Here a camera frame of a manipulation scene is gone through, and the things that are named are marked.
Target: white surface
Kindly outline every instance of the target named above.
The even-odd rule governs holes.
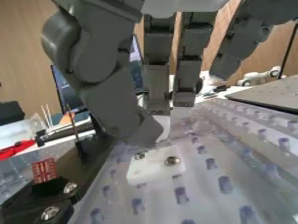
[[[171,133],[171,116],[154,115],[154,118],[158,120],[158,122],[162,124],[162,126],[164,128],[164,132],[162,133],[162,136],[156,140],[156,142],[160,142],[160,141],[166,140],[170,137],[170,133]]]
[[[0,126],[0,149],[15,145],[22,140],[34,138],[29,120],[18,121]]]
[[[215,12],[229,0],[147,0],[143,14],[156,18],[170,18],[176,12]]]
[[[182,161],[176,166],[168,167],[166,166],[166,160],[171,156],[176,156]],[[183,174],[184,171],[186,164],[180,150],[178,146],[170,146],[163,148],[163,150],[148,151],[144,159],[136,160],[132,157],[127,179],[131,186],[138,186],[139,184]]]

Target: wooden wall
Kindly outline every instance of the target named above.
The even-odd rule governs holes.
[[[42,104],[60,112],[51,62],[42,48],[42,28],[54,14],[47,0],[0,0],[0,101],[18,100],[27,117]]]
[[[239,0],[231,0],[219,13],[209,48],[204,54],[204,70],[211,68],[239,2]],[[43,24],[55,11],[56,8],[51,0],[0,0],[0,101],[18,100],[27,116],[31,116],[35,112],[42,114],[41,105],[47,103],[51,106],[53,113],[60,112],[50,68],[51,61],[43,52],[41,44]],[[171,58],[172,74],[176,70],[180,14],[176,21]],[[293,23],[288,23],[275,28],[268,42],[260,45],[260,48],[243,63],[240,70],[231,78],[231,84],[235,84],[245,73],[252,71],[263,72],[281,64],[293,26]],[[136,26],[136,33],[143,48],[143,23]],[[297,52],[298,40],[289,58],[287,74],[298,72]]]

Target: wooden panel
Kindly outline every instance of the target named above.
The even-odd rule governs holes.
[[[46,0],[0,0],[0,101],[18,100],[27,117],[49,103],[60,112],[51,62],[41,35],[55,5]]]

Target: metal screw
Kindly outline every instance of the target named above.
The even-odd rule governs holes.
[[[175,166],[179,163],[180,163],[180,158],[178,158],[176,156],[171,156],[166,160],[166,165],[167,166]]]
[[[136,155],[135,155],[135,159],[136,160],[140,160],[140,159],[144,159],[146,158],[146,152],[139,152]]]
[[[70,193],[72,193],[76,189],[78,189],[78,184],[74,183],[74,182],[70,182],[70,183],[66,185],[63,192],[64,192],[64,194],[70,194]]]
[[[49,207],[42,214],[42,217],[41,217],[42,220],[49,221],[59,214],[59,212],[60,212],[60,208],[58,206]]]

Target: metal plate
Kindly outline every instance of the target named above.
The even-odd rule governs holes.
[[[146,149],[116,146],[70,223],[298,223],[296,122],[295,115],[228,100],[199,104],[143,158],[148,167],[160,163],[143,183],[128,181],[128,171]],[[152,156],[170,155],[171,147],[184,167],[178,174]]]
[[[256,86],[248,90],[233,93],[227,97],[232,100],[298,114],[297,87],[298,75]]]

